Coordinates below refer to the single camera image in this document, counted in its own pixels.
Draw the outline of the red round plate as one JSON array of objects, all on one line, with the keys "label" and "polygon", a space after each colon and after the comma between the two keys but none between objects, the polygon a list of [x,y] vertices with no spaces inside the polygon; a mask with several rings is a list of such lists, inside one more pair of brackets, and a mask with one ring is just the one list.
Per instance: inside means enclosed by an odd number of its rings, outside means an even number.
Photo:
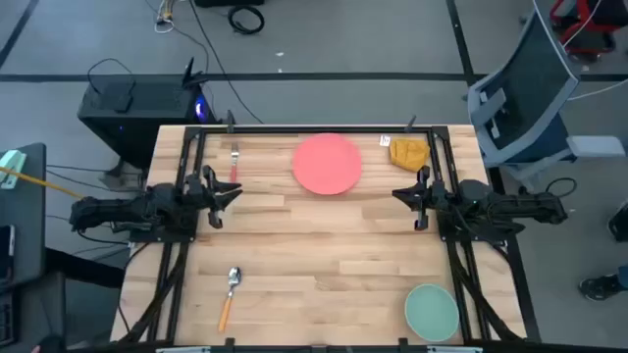
[{"label": "red round plate", "polygon": [[343,135],[318,133],[295,148],[291,167],[296,181],[308,191],[337,195],[360,180],[362,158],[357,146]]}]

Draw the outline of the mustard yellow folded napkin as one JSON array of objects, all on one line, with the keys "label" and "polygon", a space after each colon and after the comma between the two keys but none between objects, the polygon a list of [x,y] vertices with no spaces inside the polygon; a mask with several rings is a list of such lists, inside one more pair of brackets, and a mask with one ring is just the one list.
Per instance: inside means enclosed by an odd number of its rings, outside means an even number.
[{"label": "mustard yellow folded napkin", "polygon": [[431,149],[425,140],[395,138],[390,143],[389,152],[393,165],[418,172],[426,165]]}]

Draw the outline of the black smartphone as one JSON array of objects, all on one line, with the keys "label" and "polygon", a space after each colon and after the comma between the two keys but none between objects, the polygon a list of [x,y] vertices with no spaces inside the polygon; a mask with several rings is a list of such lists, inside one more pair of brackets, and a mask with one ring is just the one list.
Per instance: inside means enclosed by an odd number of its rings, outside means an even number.
[{"label": "black smartphone", "polygon": [[0,226],[0,285],[8,285],[13,278],[15,233],[13,225]]}]

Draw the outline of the dark side desk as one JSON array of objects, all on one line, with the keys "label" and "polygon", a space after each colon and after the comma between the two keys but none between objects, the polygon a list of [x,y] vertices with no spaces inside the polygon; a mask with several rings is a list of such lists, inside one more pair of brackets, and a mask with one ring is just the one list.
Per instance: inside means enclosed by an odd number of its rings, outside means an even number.
[{"label": "dark side desk", "polygon": [[13,273],[4,286],[17,286],[44,274],[45,194],[43,186],[23,180],[13,189],[0,188],[0,226],[15,228]]}]

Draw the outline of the grey mesh office chair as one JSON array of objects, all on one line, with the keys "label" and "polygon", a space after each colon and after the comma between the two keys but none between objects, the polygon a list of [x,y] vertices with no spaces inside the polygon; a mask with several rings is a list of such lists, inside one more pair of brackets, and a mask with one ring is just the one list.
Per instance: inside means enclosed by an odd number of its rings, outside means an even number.
[{"label": "grey mesh office chair", "polygon": [[627,155],[611,135],[572,135],[560,110],[580,83],[566,52],[535,8],[513,54],[467,93],[468,115],[488,168],[529,184],[560,161]]}]

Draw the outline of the black computer tower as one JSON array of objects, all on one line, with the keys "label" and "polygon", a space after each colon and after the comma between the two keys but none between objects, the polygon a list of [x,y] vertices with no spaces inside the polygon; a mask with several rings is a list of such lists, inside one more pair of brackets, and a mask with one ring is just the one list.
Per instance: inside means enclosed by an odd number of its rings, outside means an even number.
[{"label": "black computer tower", "polygon": [[[90,77],[78,119],[122,161],[148,169],[161,126],[217,122],[202,91],[204,79],[192,71],[193,63],[190,60],[179,75]],[[113,102],[125,93],[132,95],[132,104],[126,113],[117,113]]]}]

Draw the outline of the green round bowl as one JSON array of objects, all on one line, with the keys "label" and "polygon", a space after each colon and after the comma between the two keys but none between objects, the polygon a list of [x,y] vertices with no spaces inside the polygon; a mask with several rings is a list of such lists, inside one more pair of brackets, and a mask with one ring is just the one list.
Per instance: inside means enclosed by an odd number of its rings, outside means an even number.
[{"label": "green round bowl", "polygon": [[439,285],[424,283],[413,288],[404,304],[410,329],[429,342],[443,342],[459,327],[459,311],[451,294]]}]

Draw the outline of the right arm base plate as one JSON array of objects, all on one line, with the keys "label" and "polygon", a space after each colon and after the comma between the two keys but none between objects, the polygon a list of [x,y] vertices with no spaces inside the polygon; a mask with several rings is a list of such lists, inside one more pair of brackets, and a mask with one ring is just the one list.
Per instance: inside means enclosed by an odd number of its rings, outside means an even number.
[{"label": "right arm base plate", "polygon": [[443,241],[483,241],[504,246],[507,232],[489,225],[486,220],[461,220],[455,215],[438,215],[438,226]]}]

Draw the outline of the spoon with orange handle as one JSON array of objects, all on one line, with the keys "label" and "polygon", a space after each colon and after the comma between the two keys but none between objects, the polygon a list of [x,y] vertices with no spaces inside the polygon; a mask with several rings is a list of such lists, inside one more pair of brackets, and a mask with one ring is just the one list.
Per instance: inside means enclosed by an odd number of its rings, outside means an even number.
[{"label": "spoon with orange handle", "polygon": [[219,333],[223,333],[226,330],[235,288],[240,284],[240,282],[241,282],[241,269],[239,267],[230,268],[229,273],[228,273],[229,291],[228,291],[227,298],[223,306],[223,310],[222,310],[219,325],[218,325]]}]

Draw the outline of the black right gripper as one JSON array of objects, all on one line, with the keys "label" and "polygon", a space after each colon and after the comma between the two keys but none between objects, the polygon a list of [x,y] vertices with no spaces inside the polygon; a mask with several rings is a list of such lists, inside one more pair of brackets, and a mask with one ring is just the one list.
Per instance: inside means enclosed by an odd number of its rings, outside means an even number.
[{"label": "black right gripper", "polygon": [[428,210],[447,211],[454,198],[453,194],[445,189],[445,183],[442,180],[436,180],[428,185],[430,173],[431,169],[424,166],[417,173],[416,185],[392,191],[393,197],[400,200],[412,212],[417,212],[416,230],[424,230],[428,227]]}]

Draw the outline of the white and yellow plug bundle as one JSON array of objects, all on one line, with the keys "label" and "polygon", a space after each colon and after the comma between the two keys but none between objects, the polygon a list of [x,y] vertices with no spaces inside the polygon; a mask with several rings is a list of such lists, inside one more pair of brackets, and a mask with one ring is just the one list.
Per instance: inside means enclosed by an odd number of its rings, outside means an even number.
[{"label": "white and yellow plug bundle", "polygon": [[172,31],[176,26],[173,21],[174,6],[176,0],[161,0],[156,11],[154,31],[158,34],[165,34]]}]

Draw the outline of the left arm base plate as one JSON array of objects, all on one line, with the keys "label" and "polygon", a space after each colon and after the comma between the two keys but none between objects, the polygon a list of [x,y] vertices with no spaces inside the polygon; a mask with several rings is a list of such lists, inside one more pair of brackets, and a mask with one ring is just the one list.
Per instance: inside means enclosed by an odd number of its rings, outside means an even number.
[{"label": "left arm base plate", "polygon": [[132,230],[129,237],[129,241],[133,243],[189,243],[194,240],[194,232],[177,233],[163,229]]}]

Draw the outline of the black metal rail frame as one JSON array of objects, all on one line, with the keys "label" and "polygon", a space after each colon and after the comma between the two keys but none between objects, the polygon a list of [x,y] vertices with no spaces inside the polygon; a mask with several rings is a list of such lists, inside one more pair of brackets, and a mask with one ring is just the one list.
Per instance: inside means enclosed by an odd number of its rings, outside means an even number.
[{"label": "black metal rail frame", "polygon": [[[438,234],[436,216],[426,231],[414,231],[416,216],[391,196],[391,190],[415,182],[414,174],[389,162],[380,136],[404,136],[403,126],[238,126],[236,136],[222,126],[207,134],[203,162],[220,178],[230,168],[229,147],[238,140],[238,181],[244,193],[224,216],[225,227],[212,230],[203,212],[196,241],[186,257],[177,314],[172,295],[159,313],[156,338],[166,338],[177,319],[178,345],[333,346],[366,348],[426,344],[413,334],[404,316],[409,291],[421,283],[439,284],[452,295],[449,252]],[[414,138],[436,139],[443,179],[450,187],[455,166],[459,179],[488,181],[473,127],[415,127]],[[348,134],[359,146],[362,176],[347,193],[320,196],[300,187],[291,157],[306,137],[319,132]],[[520,336],[540,334],[519,246],[508,241],[511,270],[486,243],[473,242],[476,274],[484,295]],[[218,332],[227,272],[240,266],[243,284],[235,290],[231,316]]]}]

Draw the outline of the grey floor plate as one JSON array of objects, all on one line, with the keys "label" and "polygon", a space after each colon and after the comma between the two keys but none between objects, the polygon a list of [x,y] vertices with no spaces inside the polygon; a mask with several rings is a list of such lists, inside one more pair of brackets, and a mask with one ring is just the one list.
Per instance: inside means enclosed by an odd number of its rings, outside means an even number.
[{"label": "grey floor plate", "polygon": [[147,181],[146,169],[135,169],[124,161],[120,161],[113,169],[105,171],[98,179],[113,192],[139,192],[144,189]]}]

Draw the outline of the red metal cart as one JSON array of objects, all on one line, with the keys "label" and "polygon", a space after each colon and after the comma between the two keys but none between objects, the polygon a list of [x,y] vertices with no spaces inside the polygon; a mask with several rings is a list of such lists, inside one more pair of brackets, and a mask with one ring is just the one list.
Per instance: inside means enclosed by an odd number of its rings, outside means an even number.
[{"label": "red metal cart", "polygon": [[628,26],[628,5],[624,0],[555,0],[549,19],[567,54],[599,56],[616,49],[614,34]]}]

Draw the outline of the black shoe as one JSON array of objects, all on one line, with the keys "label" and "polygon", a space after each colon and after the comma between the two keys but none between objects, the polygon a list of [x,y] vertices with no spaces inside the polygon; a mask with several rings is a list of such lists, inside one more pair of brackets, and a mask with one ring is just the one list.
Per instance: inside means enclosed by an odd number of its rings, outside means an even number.
[{"label": "black shoe", "polygon": [[585,298],[593,301],[603,301],[627,290],[617,275],[583,279],[578,284],[578,289]]},{"label": "black shoe", "polygon": [[617,242],[628,242],[628,200],[609,219],[607,228]]}]

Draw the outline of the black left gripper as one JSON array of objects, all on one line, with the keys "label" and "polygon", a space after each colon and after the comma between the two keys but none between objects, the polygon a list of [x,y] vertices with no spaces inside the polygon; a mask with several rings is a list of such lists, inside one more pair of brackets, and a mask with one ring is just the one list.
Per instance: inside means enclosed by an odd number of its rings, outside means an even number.
[{"label": "black left gripper", "polygon": [[209,209],[209,225],[213,228],[222,228],[223,221],[219,213],[225,211],[240,196],[241,184],[216,181],[215,172],[209,165],[201,168],[201,175],[207,181],[207,185],[203,184],[201,178],[196,175],[189,175],[185,178],[186,201],[196,210]]}]

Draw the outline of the mint green stapler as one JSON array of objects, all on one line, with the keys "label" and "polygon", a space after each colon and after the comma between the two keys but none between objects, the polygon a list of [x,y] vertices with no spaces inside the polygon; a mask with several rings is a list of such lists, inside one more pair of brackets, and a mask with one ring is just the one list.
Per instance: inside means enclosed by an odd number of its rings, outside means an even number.
[{"label": "mint green stapler", "polygon": [[26,162],[27,154],[20,150],[6,151],[0,158],[0,189],[14,189],[18,177],[13,173],[20,173]]}]

